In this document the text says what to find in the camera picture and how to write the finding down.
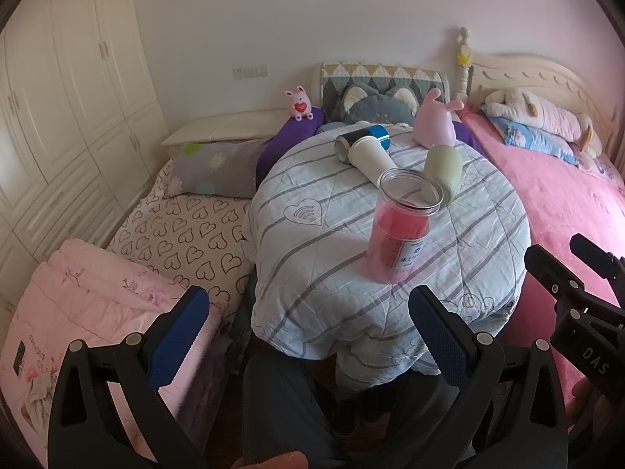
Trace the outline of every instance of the electrical socket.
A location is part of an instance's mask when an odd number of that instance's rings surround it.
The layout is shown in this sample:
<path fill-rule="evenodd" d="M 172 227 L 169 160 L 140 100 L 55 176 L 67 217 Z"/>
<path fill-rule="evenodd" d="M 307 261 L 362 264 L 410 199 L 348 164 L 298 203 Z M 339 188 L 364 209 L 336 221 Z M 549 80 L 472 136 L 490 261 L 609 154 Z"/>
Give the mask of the electrical socket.
<path fill-rule="evenodd" d="M 254 79 L 255 77 L 267 77 L 269 75 L 267 65 L 254 65 L 254 67 L 239 67 L 232 69 L 232 77 L 235 81 Z"/>

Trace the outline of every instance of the folded pink quilt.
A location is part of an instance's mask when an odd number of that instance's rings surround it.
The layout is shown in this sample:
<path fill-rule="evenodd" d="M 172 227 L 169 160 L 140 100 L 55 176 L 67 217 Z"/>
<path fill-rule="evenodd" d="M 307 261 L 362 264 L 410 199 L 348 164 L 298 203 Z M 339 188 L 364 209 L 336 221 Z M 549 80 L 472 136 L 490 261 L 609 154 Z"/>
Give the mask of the folded pink quilt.
<path fill-rule="evenodd" d="M 532 244 L 540 244 L 568 266 L 591 294 L 614 304 L 607 281 L 599 278 L 569 249 L 571 236 L 581 233 L 606 251 L 625 256 L 625 195 L 613 185 L 554 157 L 506 146 L 493 125 L 471 111 L 461 114 L 488 158 L 508 178 L 523 202 Z M 504 328 L 511 344 L 527 346 L 549 340 L 555 326 L 554 299 L 527 275 L 521 299 Z M 555 354 L 565 399 L 580 372 Z"/>
<path fill-rule="evenodd" d="M 128 333 L 145 332 L 169 311 L 185 289 L 138 264 L 80 240 L 66 241 L 35 270 L 11 322 L 0 354 L 0 388 L 26 442 L 43 465 L 57 372 L 68 344 L 119 343 Z M 159 393 L 175 416 L 196 369 L 221 322 L 221 308 L 209 318 L 171 385 Z M 150 451 L 121 388 L 110 384 L 121 421 L 133 446 Z"/>

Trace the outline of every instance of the gray cat ear cushion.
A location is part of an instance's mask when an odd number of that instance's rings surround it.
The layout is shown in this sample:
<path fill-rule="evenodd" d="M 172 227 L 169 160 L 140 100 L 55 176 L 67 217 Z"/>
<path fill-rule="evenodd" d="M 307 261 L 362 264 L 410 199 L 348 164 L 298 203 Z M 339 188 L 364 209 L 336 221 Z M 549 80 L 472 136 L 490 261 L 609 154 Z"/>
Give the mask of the gray cat ear cushion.
<path fill-rule="evenodd" d="M 348 125 L 359 121 L 394 125 L 412 125 L 419 108 L 410 88 L 395 87 L 382 94 L 366 84 L 353 84 L 341 101 L 340 120 Z"/>

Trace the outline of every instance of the white wardrobe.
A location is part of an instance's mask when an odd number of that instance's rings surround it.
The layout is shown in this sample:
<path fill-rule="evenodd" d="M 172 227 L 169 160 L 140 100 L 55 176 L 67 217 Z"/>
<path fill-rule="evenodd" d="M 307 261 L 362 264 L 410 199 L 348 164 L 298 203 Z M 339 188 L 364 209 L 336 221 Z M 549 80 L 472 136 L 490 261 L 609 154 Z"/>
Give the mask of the white wardrobe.
<path fill-rule="evenodd" d="M 168 135 L 134 0 L 20 3 L 0 34 L 0 311 L 65 239 L 108 242 Z"/>

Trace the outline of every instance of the blue gripper pad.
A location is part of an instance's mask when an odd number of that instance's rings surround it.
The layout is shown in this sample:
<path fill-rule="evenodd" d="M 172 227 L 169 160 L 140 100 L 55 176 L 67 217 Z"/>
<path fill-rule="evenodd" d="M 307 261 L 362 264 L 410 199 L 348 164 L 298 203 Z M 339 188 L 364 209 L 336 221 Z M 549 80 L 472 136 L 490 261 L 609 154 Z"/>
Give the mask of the blue gripper pad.
<path fill-rule="evenodd" d="M 460 316 L 448 312 L 427 286 L 412 290 L 408 311 L 447 383 L 462 391 L 477 360 L 471 329 Z"/>
<path fill-rule="evenodd" d="M 208 317 L 208 294 L 202 288 L 192 286 L 174 306 L 171 312 L 159 316 L 174 316 L 171 325 L 151 350 L 148 382 L 156 391 L 171 384 L 182 365 L 193 341 Z"/>
<path fill-rule="evenodd" d="M 601 278 L 607 279 L 615 276 L 612 257 L 582 234 L 573 235 L 569 247 L 573 255 L 584 261 Z"/>

